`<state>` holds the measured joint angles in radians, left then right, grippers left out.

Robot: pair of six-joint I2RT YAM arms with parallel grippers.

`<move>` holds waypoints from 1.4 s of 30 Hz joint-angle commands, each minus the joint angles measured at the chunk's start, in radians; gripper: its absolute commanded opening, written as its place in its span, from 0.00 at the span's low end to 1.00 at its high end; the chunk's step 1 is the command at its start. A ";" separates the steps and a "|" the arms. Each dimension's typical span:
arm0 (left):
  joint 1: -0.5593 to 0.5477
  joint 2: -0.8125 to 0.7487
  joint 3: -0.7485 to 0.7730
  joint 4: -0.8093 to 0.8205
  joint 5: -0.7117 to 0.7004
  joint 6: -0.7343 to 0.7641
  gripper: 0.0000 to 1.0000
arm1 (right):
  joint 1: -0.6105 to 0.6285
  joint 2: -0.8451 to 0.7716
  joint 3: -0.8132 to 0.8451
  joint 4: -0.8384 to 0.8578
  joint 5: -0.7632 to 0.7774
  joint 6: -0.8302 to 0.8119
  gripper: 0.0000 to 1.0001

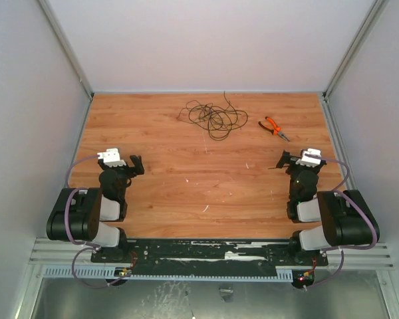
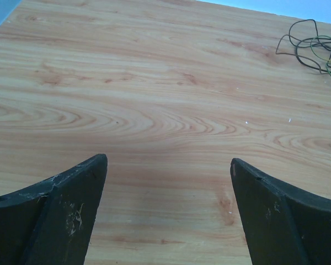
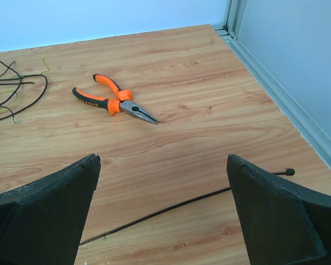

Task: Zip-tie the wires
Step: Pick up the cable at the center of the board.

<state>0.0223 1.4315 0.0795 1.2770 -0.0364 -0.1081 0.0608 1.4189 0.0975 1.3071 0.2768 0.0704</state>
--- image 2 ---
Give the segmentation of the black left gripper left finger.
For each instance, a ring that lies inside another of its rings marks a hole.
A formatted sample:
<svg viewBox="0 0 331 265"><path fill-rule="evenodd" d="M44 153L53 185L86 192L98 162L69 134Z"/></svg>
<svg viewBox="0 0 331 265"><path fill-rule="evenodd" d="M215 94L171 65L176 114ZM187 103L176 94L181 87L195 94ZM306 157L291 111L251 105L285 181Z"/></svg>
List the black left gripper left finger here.
<svg viewBox="0 0 331 265"><path fill-rule="evenodd" d="M0 196L0 264L84 264L108 168L105 154Z"/></svg>

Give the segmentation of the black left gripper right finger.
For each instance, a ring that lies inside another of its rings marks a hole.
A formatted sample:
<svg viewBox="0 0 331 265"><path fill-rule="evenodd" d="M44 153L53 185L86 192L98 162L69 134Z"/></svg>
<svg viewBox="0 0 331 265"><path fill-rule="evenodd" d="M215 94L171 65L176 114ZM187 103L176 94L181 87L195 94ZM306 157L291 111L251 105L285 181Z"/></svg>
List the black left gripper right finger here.
<svg viewBox="0 0 331 265"><path fill-rule="evenodd" d="M331 264L331 199L239 158L230 173L253 264Z"/></svg>

